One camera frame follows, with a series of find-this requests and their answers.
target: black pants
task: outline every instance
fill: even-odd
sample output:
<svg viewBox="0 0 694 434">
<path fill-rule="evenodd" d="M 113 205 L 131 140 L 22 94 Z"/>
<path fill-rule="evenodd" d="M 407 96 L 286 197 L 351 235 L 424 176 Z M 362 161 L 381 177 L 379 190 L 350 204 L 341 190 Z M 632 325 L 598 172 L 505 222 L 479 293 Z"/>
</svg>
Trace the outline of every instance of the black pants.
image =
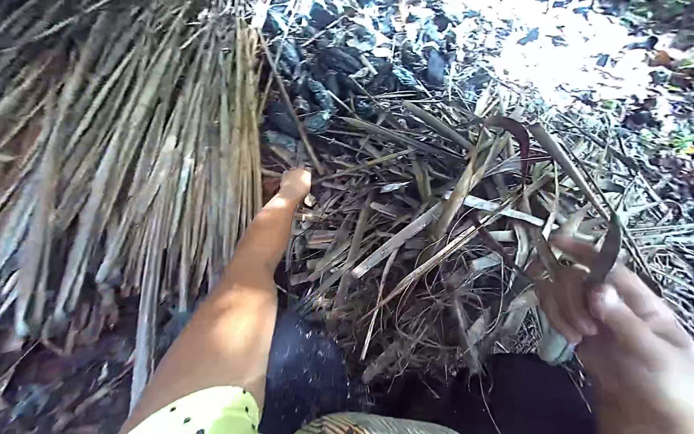
<svg viewBox="0 0 694 434">
<path fill-rule="evenodd" d="M 287 311 L 275 325 L 259 431 L 293 434 L 338 411 L 367 411 L 435 422 L 460 434 L 593 434 L 594 416 L 567 372 L 533 354 L 498 354 L 487 375 L 463 372 L 448 384 L 411 374 L 393 381 L 371 408 L 351 387 L 342 352 L 317 327 Z"/>
</svg>

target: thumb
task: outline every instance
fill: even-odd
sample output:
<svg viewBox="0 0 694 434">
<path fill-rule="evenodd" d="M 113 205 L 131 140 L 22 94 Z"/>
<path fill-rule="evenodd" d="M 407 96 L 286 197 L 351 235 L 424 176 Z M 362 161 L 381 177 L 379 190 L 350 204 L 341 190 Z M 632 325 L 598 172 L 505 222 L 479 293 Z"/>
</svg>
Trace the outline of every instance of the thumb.
<svg viewBox="0 0 694 434">
<path fill-rule="evenodd" d="M 649 325 L 622 301 L 612 285 L 605 283 L 594 289 L 590 308 L 591 315 L 612 333 L 626 354 L 648 364 L 655 361 L 661 351 L 661 341 Z"/>
</svg>

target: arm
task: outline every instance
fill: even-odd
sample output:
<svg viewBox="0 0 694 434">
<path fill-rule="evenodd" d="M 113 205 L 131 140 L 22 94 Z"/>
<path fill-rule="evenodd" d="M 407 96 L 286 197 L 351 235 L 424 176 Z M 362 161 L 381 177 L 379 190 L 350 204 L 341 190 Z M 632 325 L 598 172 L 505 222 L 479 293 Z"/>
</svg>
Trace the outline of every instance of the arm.
<svg viewBox="0 0 694 434">
<path fill-rule="evenodd" d="M 598 259 L 583 242 L 552 241 L 589 268 Z M 540 289 L 540 299 L 556 330 L 580 342 L 599 433 L 694 434 L 692 339 L 671 309 L 622 264 L 588 294 L 582 292 L 585 274 L 565 270 L 562 282 Z"/>
<path fill-rule="evenodd" d="M 212 386 L 242 387 L 263 407 L 278 303 L 273 274 L 309 185 L 305 170 L 284 175 L 280 191 L 248 226 L 218 287 L 173 342 L 121 432 L 170 402 Z"/>
</svg>

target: right hand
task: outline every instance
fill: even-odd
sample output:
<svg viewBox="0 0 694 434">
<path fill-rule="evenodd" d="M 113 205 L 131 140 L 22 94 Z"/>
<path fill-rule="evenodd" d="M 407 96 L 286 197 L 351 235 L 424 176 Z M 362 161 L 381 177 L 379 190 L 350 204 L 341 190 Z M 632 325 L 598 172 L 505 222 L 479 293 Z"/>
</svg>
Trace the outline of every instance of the right hand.
<svg viewBox="0 0 694 434">
<path fill-rule="evenodd" d="M 587 243 L 551 242 L 588 268 L 598 259 Z M 580 342 L 599 432 L 694 434 L 694 343 L 669 307 L 622 264 L 589 294 L 584 272 L 560 274 L 540 289 L 541 306 L 556 330 Z"/>
<path fill-rule="evenodd" d="M 306 169 L 291 169 L 285 171 L 280 181 L 280 195 L 301 201 L 309 194 L 312 184 L 312 173 Z"/>
</svg>

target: dry palm frond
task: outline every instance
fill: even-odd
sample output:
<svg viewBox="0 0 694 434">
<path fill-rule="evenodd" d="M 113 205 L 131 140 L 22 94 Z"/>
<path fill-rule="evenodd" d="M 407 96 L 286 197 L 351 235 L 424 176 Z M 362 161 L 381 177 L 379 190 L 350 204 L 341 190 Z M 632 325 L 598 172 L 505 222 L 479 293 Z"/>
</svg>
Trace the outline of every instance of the dry palm frond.
<svg viewBox="0 0 694 434">
<path fill-rule="evenodd" d="M 68 354 L 140 293 L 132 401 L 261 207 L 258 29 L 215 6 L 0 8 L 0 325 Z"/>
</svg>

